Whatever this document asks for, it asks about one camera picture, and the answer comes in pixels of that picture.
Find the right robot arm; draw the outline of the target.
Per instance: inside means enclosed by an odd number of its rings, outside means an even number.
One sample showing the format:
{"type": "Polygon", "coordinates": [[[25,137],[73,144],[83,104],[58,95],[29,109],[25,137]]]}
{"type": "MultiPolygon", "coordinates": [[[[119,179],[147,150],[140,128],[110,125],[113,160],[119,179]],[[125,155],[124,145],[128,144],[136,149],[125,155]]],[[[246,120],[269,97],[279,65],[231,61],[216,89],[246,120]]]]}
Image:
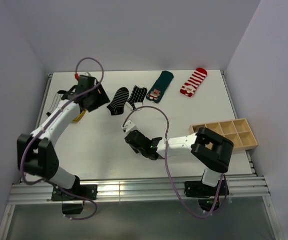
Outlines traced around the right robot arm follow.
{"type": "Polygon", "coordinates": [[[220,176],[228,172],[234,143],[209,128],[201,127],[196,133],[169,139],[149,139],[136,127],[124,127],[123,132],[126,134],[125,142],[133,151],[152,161],[195,156],[205,165],[200,189],[206,195],[217,190],[220,176]]]}

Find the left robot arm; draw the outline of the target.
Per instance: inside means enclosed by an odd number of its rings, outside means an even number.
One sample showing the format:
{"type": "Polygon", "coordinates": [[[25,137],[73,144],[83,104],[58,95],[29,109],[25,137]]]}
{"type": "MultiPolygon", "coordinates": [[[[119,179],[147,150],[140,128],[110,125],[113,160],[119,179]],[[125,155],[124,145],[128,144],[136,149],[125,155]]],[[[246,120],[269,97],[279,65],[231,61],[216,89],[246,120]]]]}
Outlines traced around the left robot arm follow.
{"type": "Polygon", "coordinates": [[[47,119],[30,134],[17,139],[18,169],[62,188],[70,200],[80,196],[78,176],[60,167],[55,145],[65,129],[84,111],[92,112],[109,103],[101,83],[91,75],[75,75],[76,85],[62,91],[47,119]]]}

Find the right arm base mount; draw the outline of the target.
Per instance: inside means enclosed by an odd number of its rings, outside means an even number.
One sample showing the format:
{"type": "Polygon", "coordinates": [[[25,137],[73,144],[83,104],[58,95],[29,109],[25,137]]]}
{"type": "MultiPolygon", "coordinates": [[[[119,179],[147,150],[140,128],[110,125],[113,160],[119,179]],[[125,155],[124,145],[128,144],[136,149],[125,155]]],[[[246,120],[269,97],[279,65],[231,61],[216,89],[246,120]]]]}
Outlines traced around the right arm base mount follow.
{"type": "Polygon", "coordinates": [[[214,201],[214,197],[217,191],[217,187],[211,187],[208,185],[204,185],[202,181],[185,181],[184,182],[184,194],[188,198],[198,198],[198,203],[200,208],[205,211],[209,212],[212,208],[213,203],[215,202],[214,212],[220,208],[220,197],[228,197],[229,190],[227,186],[226,180],[223,180],[220,188],[219,194],[216,201],[214,201]]]}

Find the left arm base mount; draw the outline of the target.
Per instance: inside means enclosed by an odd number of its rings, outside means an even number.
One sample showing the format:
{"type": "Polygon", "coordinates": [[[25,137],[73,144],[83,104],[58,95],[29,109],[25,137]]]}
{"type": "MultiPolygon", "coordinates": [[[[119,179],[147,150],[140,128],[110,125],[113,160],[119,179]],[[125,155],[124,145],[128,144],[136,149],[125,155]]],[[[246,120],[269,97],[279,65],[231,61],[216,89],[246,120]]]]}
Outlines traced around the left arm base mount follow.
{"type": "Polygon", "coordinates": [[[51,201],[61,202],[62,213],[66,217],[73,219],[83,211],[85,202],[90,202],[95,207],[94,212],[91,214],[93,216],[98,210],[98,206],[94,202],[97,198],[97,189],[98,186],[96,184],[82,184],[76,190],[55,186],[53,187],[51,201]]]}

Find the black vertical-striped ankle sock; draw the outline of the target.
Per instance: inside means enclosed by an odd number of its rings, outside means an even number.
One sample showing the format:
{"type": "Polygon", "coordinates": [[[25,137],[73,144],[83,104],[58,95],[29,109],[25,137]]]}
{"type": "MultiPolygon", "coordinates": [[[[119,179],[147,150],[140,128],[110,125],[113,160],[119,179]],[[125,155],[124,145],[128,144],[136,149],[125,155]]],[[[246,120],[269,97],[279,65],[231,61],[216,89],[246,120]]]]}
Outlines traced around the black vertical-striped ankle sock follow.
{"type": "Polygon", "coordinates": [[[143,103],[147,92],[148,89],[146,87],[139,87],[135,85],[126,103],[128,103],[131,109],[134,110],[136,108],[135,104],[143,103]]]}

